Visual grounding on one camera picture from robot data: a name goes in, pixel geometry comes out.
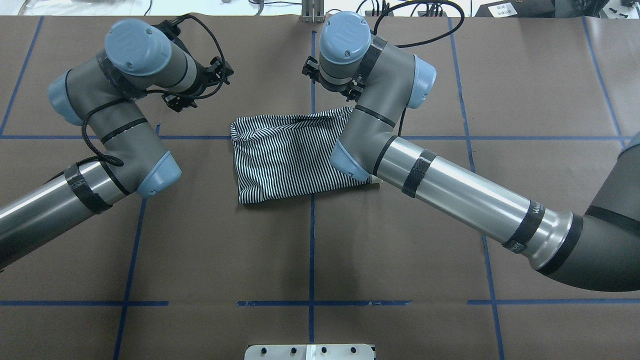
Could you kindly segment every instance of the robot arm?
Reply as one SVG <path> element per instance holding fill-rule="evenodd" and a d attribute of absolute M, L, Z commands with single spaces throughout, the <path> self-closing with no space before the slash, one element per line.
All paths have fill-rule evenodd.
<path fill-rule="evenodd" d="M 640 290 L 640 134 L 623 151 L 584 216 L 556 212 L 392 134 L 417 108 L 435 69 L 372 35 L 356 13 L 326 22 L 320 58 L 303 73 L 356 100 L 331 157 L 358 180 L 380 177 L 410 197 L 526 256 L 538 272 L 590 290 Z"/>
<path fill-rule="evenodd" d="M 0 268 L 133 192 L 146 199 L 178 180 L 178 164 L 134 102 L 156 92 L 146 91 L 156 85 L 170 92 L 163 99 L 171 109 L 195 107 L 208 86 L 227 82 L 233 73 L 217 58 L 205 68 L 177 40 L 177 24 L 188 17 L 157 27 L 121 20 L 106 35 L 104 50 L 51 84 L 53 108 L 77 126 L 88 119 L 107 153 L 69 166 L 0 208 Z"/>

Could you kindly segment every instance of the cable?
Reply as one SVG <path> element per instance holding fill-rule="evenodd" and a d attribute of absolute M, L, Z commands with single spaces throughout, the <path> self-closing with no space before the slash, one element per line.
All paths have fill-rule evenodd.
<path fill-rule="evenodd" d="M 93 114 L 97 113 L 100 110 L 104 110 L 110 106 L 116 105 L 116 104 L 120 104 L 121 102 L 125 102 L 128 101 L 127 99 L 121 97 L 120 99 L 114 100 L 114 101 L 109 101 L 106 104 L 102 104 L 100 106 L 98 106 L 97 108 L 93 109 L 92 111 L 89 111 L 85 116 L 84 119 L 82 121 L 82 126 L 80 127 L 80 131 L 82 132 L 82 139 L 84 140 L 84 143 L 89 147 L 89 150 L 93 151 L 93 153 L 97 156 L 97 159 L 100 161 L 104 161 L 109 165 L 113 165 L 115 167 L 121 167 L 122 165 L 124 165 L 124 162 L 118 158 L 116 158 L 115 156 L 112 155 L 105 155 L 103 153 L 101 153 L 97 147 L 95 147 L 92 143 L 91 140 L 89 139 L 89 136 L 86 134 L 86 127 L 89 124 L 89 120 L 91 119 L 91 117 L 93 116 Z"/>
<path fill-rule="evenodd" d="M 251 0 L 249 0 L 249 2 L 250 2 L 251 4 L 258 4 L 258 12 L 257 12 L 257 13 L 255 13 L 255 15 L 254 15 L 254 16 L 260 16 L 260 14 L 262 14 L 262 11 L 264 10 L 264 0 L 263 0 L 263 1 L 259 1 L 258 3 L 253 2 L 253 1 L 251 1 Z"/>
<path fill-rule="evenodd" d="M 356 13 L 360 11 L 360 8 L 362 7 L 362 5 L 364 5 L 364 3 L 366 3 L 367 0 L 362 0 L 362 2 L 360 3 L 360 5 L 358 5 L 358 8 L 356 9 Z"/>
<path fill-rule="evenodd" d="M 212 97 L 215 93 L 218 92 L 218 90 L 220 90 L 220 88 L 222 87 L 222 84 L 224 84 L 225 80 L 227 79 L 227 69 L 225 67 L 225 64 L 227 63 L 227 61 L 225 60 L 225 55 L 222 53 L 222 48 L 220 47 L 220 43 L 218 42 L 218 39 L 216 38 L 215 35 L 213 35 L 213 33 L 211 32 L 211 30 L 197 17 L 191 15 L 191 14 L 186 14 L 186 15 L 182 15 L 180 17 L 178 17 L 178 19 L 182 21 L 186 20 L 186 19 L 191 19 L 195 22 L 197 22 L 200 26 L 202 26 L 207 33 L 209 34 L 209 36 L 213 39 L 213 42 L 216 44 L 216 48 L 218 49 L 218 52 L 220 53 L 220 60 L 222 61 L 222 73 L 220 74 L 220 82 L 218 83 L 218 86 L 210 93 L 206 94 L 206 95 L 200 95 L 200 96 L 190 96 L 190 95 L 184 95 L 184 94 L 178 94 L 175 92 L 171 92 L 171 91 L 166 91 L 166 90 L 162 90 L 162 89 L 155 89 L 155 90 L 147 90 L 145 91 L 145 94 L 166 94 L 166 95 L 173 95 L 173 96 L 179 96 L 182 97 L 184 99 L 192 99 L 192 100 L 199 100 L 199 99 L 206 99 L 208 97 Z"/>
<path fill-rule="evenodd" d="M 82 159 L 82 160 L 78 161 L 78 162 L 76 163 L 76 165 L 77 165 L 77 166 L 80 166 L 80 165 L 84 165 L 84 164 L 90 163 L 90 162 L 92 162 L 92 161 L 97 161 L 97 160 L 99 160 L 99 158 L 98 158 L 97 156 L 92 156 L 92 157 L 90 157 L 90 158 L 86 158 L 86 159 Z M 58 173 L 57 173 L 56 175 L 54 175 L 52 178 L 50 178 L 49 180 L 47 180 L 47 181 L 45 182 L 45 184 L 46 184 L 46 183 L 50 183 L 50 182 L 51 182 L 51 180 L 53 180 L 53 179 L 57 178 L 57 177 L 58 177 L 58 176 L 60 176 L 60 175 L 63 175 L 64 173 L 65 173 L 64 171 L 58 172 Z"/>
<path fill-rule="evenodd" d="M 402 115 L 400 115 L 400 121 L 398 122 L 398 137 L 402 135 L 402 123 L 404 122 L 404 113 L 406 113 L 406 108 L 402 111 Z"/>
<path fill-rule="evenodd" d="M 415 8 L 413 8 L 413 10 L 411 11 L 411 15 L 409 15 L 409 17 L 413 16 L 413 13 L 415 13 L 416 10 L 418 10 L 418 6 L 420 6 L 422 4 L 418 4 L 415 6 Z"/>
<path fill-rule="evenodd" d="M 251 4 L 256 4 L 256 5 L 260 5 L 260 4 L 264 4 L 264 5 L 271 5 L 271 4 L 302 5 L 302 3 L 294 3 L 293 1 L 270 1 L 268 3 L 265 3 L 264 1 L 249 0 L 249 2 Z"/>
<path fill-rule="evenodd" d="M 147 8 L 147 10 L 145 11 L 145 16 L 149 15 L 150 11 L 151 11 L 151 6 L 153 6 L 154 4 L 154 0 L 150 0 L 149 1 L 149 8 Z"/>
<path fill-rule="evenodd" d="M 433 1 L 414 0 L 414 1 L 408 1 L 408 2 L 405 2 L 405 3 L 401 3 L 401 4 L 398 4 L 398 5 L 391 6 L 390 8 L 386 9 L 385 11 L 383 11 L 382 14 L 378 17 L 378 20 L 376 20 L 376 24 L 373 27 L 373 35 L 377 35 L 378 34 L 378 26 L 380 25 L 380 22 L 382 21 L 382 19 L 384 19 L 385 16 L 387 16 L 388 13 L 390 13 L 390 12 L 396 10 L 396 9 L 404 8 L 405 6 L 411 6 L 414 3 L 432 4 Z M 420 42 L 412 42 L 410 44 L 396 45 L 397 47 L 400 47 L 400 48 L 402 48 L 402 47 L 413 47 L 413 46 L 418 46 L 418 45 L 429 44 L 429 43 L 432 43 L 434 41 L 440 40 L 441 38 L 448 37 L 449 35 L 455 33 L 458 29 L 460 29 L 460 26 L 462 26 L 462 23 L 465 21 L 465 12 L 464 12 L 464 10 L 462 10 L 460 5 L 458 5 L 456 3 L 452 3 L 451 1 L 448 1 L 448 0 L 439 0 L 438 4 L 445 4 L 445 5 L 453 6 L 453 8 L 455 8 L 460 13 L 460 21 L 455 26 L 455 28 L 447 31 L 446 33 L 444 33 L 444 34 L 442 34 L 440 36 L 437 36 L 435 38 L 431 38 L 429 40 L 420 41 Z"/>

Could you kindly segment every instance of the blue tape grid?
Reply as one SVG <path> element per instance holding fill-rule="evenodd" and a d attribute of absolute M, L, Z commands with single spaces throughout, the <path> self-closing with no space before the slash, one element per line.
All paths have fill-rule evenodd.
<path fill-rule="evenodd" d="M 7 120 L 9 120 L 9 114 L 11 114 L 11 108 L 13 107 L 13 102 L 15 101 L 16 95 L 18 95 L 18 89 L 20 88 L 22 77 L 24 76 L 24 72 L 27 69 L 27 64 L 29 63 L 29 59 L 31 59 L 31 53 L 33 52 L 33 48 L 36 45 L 36 40 L 38 40 L 38 35 L 40 34 L 40 29 L 42 29 L 43 21 L 44 21 L 44 16 L 41 16 L 40 20 L 38 20 L 38 26 L 36 27 L 36 31 L 33 34 L 33 39 L 31 39 L 31 45 L 29 45 L 29 51 L 27 51 L 27 56 L 24 57 L 24 62 L 22 63 L 20 74 L 18 74 L 18 80 L 16 80 L 15 86 L 13 87 L 11 98 L 9 98 L 9 104 L 7 105 L 6 111 L 4 112 L 2 124 L 0 124 L 0 135 L 2 135 L 2 133 L 4 132 L 4 127 L 6 126 L 6 122 Z"/>
<path fill-rule="evenodd" d="M 449 30 L 453 28 L 451 18 L 447 18 L 449 21 Z M 465 141 L 467 143 L 467 153 L 469 158 L 470 169 L 476 172 L 476 163 L 474 161 L 473 148 L 471 144 L 471 134 L 469 132 L 469 123 L 467 119 L 467 107 L 465 106 L 465 100 L 462 96 L 462 81 L 460 79 L 460 67 L 458 66 L 458 53 L 456 51 L 456 40 L 452 34 L 451 39 L 451 52 L 453 54 L 453 66 L 456 70 L 456 82 L 458 83 L 458 98 L 460 99 L 460 111 L 462 113 L 463 125 L 465 128 Z M 482 235 L 482 243 L 484 246 L 484 266 L 486 268 L 486 278 L 489 285 L 489 296 L 491 298 L 491 309 L 493 312 L 493 327 L 495 329 L 495 338 L 498 346 L 498 355 L 500 360 L 504 360 L 504 347 L 502 345 L 502 331 L 500 331 L 500 317 L 498 315 L 498 306 L 495 303 L 495 288 L 493 287 L 493 274 L 491 271 L 491 259 L 489 257 L 489 248 L 486 244 L 486 236 Z"/>
<path fill-rule="evenodd" d="M 311 56 L 316 55 L 316 35 L 311 31 Z M 311 112 L 316 112 L 316 85 L 311 82 Z M 311 195 L 311 217 L 309 234 L 309 300 L 306 301 L 238 301 L 239 307 L 253 306 L 308 306 L 309 343 L 316 342 L 314 312 L 316 306 L 407 306 L 411 300 L 316 300 L 316 195 Z"/>
<path fill-rule="evenodd" d="M 44 17 L 40 17 L 38 26 L 36 27 L 33 39 L 31 41 L 29 50 L 22 64 L 18 79 L 13 88 L 12 96 L 7 105 L 7 109 L 4 113 L 2 123 L 0 124 L 0 139 L 3 140 L 80 140 L 81 136 L 77 135 L 4 135 L 4 129 L 9 119 L 13 103 L 17 96 L 17 93 L 24 77 L 24 73 L 28 66 L 29 59 L 33 53 L 33 48 L 36 44 L 38 35 L 42 28 Z M 459 140 L 467 143 L 467 151 L 469 156 L 469 163 L 471 169 L 475 171 L 475 163 L 472 153 L 472 141 L 482 140 L 569 140 L 569 141 L 619 141 L 622 148 L 624 148 L 624 141 L 631 139 L 630 136 L 622 136 L 620 131 L 620 125 L 618 119 L 615 116 L 611 100 L 609 98 L 608 91 L 604 85 L 600 67 L 593 50 L 593 44 L 591 42 L 591 35 L 586 23 L 586 19 L 582 18 L 582 24 L 584 26 L 584 32 L 586 40 L 589 46 L 589 52 L 595 72 L 600 82 L 600 86 L 611 114 L 612 123 L 616 130 L 617 136 L 472 136 L 468 128 L 467 112 L 462 96 L 462 84 L 460 79 L 460 68 L 458 66 L 458 56 L 456 53 L 454 35 L 450 36 L 451 49 L 454 58 L 454 67 L 456 71 L 456 80 L 458 84 L 458 95 L 460 98 L 460 110 L 463 116 L 463 125 L 465 128 L 465 136 L 403 136 L 407 140 Z M 449 29 L 452 28 L 451 19 L 449 19 Z M 311 48 L 312 55 L 316 53 L 316 32 L 312 32 L 311 36 Z M 316 112 L 316 88 L 314 84 L 311 84 L 311 108 L 312 113 Z M 159 125 L 156 127 L 156 133 L 159 132 Z M 231 137 L 227 135 L 161 135 L 163 140 L 230 140 Z M 129 274 L 127 276 L 127 284 L 125 288 L 125 297 L 123 301 L 83 301 L 83 300 L 0 300 L 0 306 L 6 307 L 18 307 L 18 306 L 108 306 L 108 307 L 121 307 L 120 326 L 118 328 L 118 337 L 114 349 L 113 359 L 118 359 L 120 346 L 122 344 L 122 337 L 124 335 L 125 320 L 128 307 L 137 306 L 151 306 L 151 307 L 166 307 L 169 306 L 168 301 L 130 301 L 131 286 L 133 281 L 133 274 L 136 264 L 136 258 L 138 255 L 138 247 L 140 245 L 141 227 L 142 221 L 146 210 L 146 201 L 143 200 L 140 213 L 138 217 L 138 227 L 136 230 L 136 237 L 134 241 L 134 247 L 131 256 L 131 263 L 129 265 Z M 309 268 L 309 300 L 302 301 L 238 301 L 239 307 L 254 307 L 254 306 L 308 306 L 309 307 L 309 341 L 313 343 L 315 341 L 314 334 L 314 308 L 316 306 L 407 306 L 411 303 L 410 300 L 354 300 L 354 301 L 336 301 L 336 300 L 315 300 L 315 195 L 311 195 L 311 229 L 310 229 L 310 268 Z M 482 235 L 482 241 L 484 245 L 485 267 L 487 271 L 487 281 L 490 291 L 489 300 L 468 300 L 467 304 L 470 306 L 491 306 L 493 311 L 494 326 L 497 338 L 497 345 L 499 350 L 500 360 L 504 359 L 504 349 L 502 346 L 502 334 L 500 331 L 499 315 L 497 306 L 526 306 L 526 305 L 566 305 L 566 304 L 640 304 L 640 299 L 515 299 L 515 300 L 499 300 L 495 298 L 495 288 L 493 285 L 492 268 L 490 262 L 489 251 L 487 247 L 486 236 Z"/>

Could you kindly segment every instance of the sticker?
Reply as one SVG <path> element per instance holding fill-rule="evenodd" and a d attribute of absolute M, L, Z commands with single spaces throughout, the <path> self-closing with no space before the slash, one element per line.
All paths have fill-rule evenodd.
<path fill-rule="evenodd" d="M 518 12 L 516 12 L 515 8 L 513 8 L 513 5 L 511 3 L 504 3 L 504 4 L 489 6 L 488 9 L 491 12 L 491 15 L 493 15 L 493 17 L 507 17 L 512 15 L 518 15 Z"/>

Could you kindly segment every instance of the fabric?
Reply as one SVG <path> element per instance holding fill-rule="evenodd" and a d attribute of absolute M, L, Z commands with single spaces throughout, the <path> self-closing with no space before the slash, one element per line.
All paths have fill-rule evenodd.
<path fill-rule="evenodd" d="M 356 181 L 329 164 L 352 110 L 238 118 L 231 124 L 238 202 L 251 204 L 370 183 Z"/>

